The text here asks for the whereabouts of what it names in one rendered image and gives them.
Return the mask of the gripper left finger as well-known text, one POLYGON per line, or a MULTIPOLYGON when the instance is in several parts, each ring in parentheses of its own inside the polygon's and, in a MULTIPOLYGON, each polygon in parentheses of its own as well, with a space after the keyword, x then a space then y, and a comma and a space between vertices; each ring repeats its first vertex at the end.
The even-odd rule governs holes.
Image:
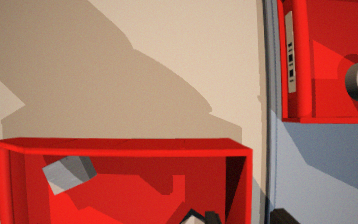
POLYGON ((222 224, 218 213, 205 211, 205 224, 222 224))

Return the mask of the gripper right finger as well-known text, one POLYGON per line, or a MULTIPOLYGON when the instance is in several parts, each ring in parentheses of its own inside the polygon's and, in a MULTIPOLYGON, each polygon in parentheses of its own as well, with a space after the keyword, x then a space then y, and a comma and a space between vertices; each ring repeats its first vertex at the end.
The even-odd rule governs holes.
POLYGON ((269 224, 300 224, 284 208, 274 208, 270 212, 269 224))

